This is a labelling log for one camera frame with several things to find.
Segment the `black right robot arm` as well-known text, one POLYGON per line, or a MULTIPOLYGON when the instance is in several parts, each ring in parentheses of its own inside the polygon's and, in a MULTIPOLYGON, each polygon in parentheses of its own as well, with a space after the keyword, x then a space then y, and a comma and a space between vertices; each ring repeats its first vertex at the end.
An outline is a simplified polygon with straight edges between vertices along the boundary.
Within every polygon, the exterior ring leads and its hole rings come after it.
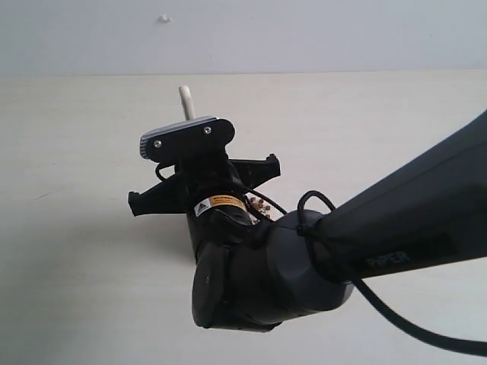
POLYGON ((486 255, 485 115, 327 214, 299 205, 257 223, 246 194, 279 160, 229 158, 234 134, 216 116, 145 133, 140 155, 174 172, 128 196, 135 216, 186 215, 197 326, 267 332, 336 309, 353 290, 340 262, 370 278, 486 255))

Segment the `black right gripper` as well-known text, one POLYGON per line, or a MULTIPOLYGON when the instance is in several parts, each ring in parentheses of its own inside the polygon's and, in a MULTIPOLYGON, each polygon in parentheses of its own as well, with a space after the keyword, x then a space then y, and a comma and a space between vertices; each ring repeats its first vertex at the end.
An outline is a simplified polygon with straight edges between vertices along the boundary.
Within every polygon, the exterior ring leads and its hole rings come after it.
POLYGON ((225 153, 211 153, 177 164, 172 176, 145 192, 130 192, 128 203, 135 216, 191 214, 201 200, 214 195, 242 199, 280 175, 274 154, 264 160, 235 160, 225 153))

